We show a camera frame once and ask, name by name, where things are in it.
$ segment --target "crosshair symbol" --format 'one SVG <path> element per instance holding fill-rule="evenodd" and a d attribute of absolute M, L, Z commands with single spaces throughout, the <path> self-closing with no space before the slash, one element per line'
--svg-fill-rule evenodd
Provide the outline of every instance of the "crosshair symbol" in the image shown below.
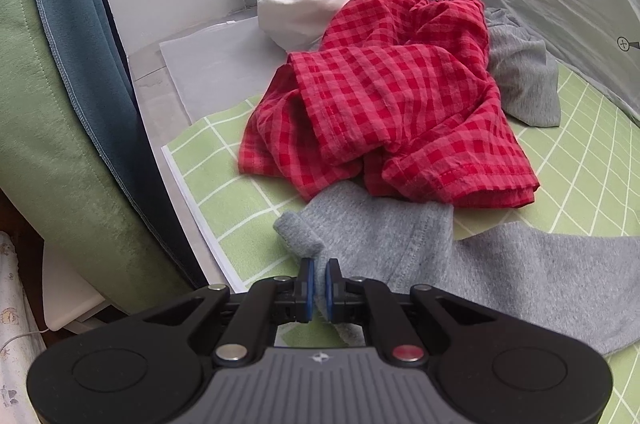
<path fill-rule="evenodd" d="M 328 356 L 324 352 L 318 352 L 316 354 L 313 354 L 311 357 L 309 357 L 309 359 L 313 359 L 316 362 L 318 362 L 319 364 L 322 364 L 323 362 L 326 362 L 329 359 L 331 359 L 331 356 Z"/>
<path fill-rule="evenodd" d="M 619 37 L 618 38 L 618 48 L 620 50 L 622 50 L 623 52 L 628 52 L 629 51 L 629 41 L 627 41 L 626 38 Z"/>

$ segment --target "green grid mat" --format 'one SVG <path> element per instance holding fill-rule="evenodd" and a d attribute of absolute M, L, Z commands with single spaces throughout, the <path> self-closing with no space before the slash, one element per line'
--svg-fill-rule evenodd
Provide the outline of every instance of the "green grid mat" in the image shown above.
<path fill-rule="evenodd" d="M 458 209 L 457 239 L 521 221 L 547 232 L 640 235 L 640 129 L 590 84 L 561 66 L 558 128 L 513 132 L 540 179 L 536 201 L 522 209 Z M 296 275 L 298 266 L 273 230 L 284 211 L 304 202 L 283 179 L 238 174 L 238 147 L 260 96 L 209 115 L 162 148 L 178 186 L 229 284 Z M 288 346 L 339 346 L 331 325 L 314 320 L 280 334 Z M 607 358 L 614 394 L 601 422 L 640 424 L 640 347 Z"/>

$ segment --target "silver screw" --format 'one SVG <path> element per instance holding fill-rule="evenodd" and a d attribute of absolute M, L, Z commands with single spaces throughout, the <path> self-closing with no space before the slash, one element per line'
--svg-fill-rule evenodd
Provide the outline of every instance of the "silver screw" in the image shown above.
<path fill-rule="evenodd" d="M 222 360 L 244 359 L 247 349 L 242 344 L 223 344 L 216 348 L 216 355 Z"/>

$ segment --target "green fabric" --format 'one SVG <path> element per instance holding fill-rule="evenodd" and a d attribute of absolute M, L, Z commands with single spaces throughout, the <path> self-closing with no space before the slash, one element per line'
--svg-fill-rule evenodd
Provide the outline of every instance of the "green fabric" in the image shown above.
<path fill-rule="evenodd" d="M 0 0 L 0 187 L 107 299 L 139 311 L 188 290 L 71 108 L 34 0 Z"/>
<path fill-rule="evenodd" d="M 542 184 L 535 203 L 522 209 L 458 209 L 457 239 L 507 221 L 564 234 L 640 235 L 640 129 L 564 66 L 558 90 L 559 128 L 510 121 Z M 200 230 L 236 289 L 297 271 L 272 225 L 283 211 L 299 210 L 303 202 L 284 179 L 238 174 L 238 147 L 259 100 L 251 97 L 197 121 L 162 149 Z M 322 321 L 313 328 L 282 328 L 280 338 L 289 346 L 340 346 L 335 330 Z M 603 423 L 630 423 L 628 417 L 640 410 L 639 359 L 637 344 L 607 358 L 617 393 Z"/>

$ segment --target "white cable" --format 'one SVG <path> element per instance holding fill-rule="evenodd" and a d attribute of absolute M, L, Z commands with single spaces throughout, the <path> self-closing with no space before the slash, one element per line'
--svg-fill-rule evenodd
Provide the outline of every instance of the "white cable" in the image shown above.
<path fill-rule="evenodd" d="M 11 343 L 12 341 L 15 341 L 18 338 L 25 338 L 27 336 L 34 336 L 35 334 L 44 334 L 45 332 L 48 332 L 49 328 L 45 328 L 44 330 L 35 330 L 34 332 L 27 332 L 26 334 L 20 334 L 19 336 L 14 336 L 12 337 L 10 340 L 6 341 L 6 343 L 4 343 L 2 345 L 2 347 L 0 348 L 0 354 L 2 354 L 2 350 L 4 350 L 9 343 Z"/>

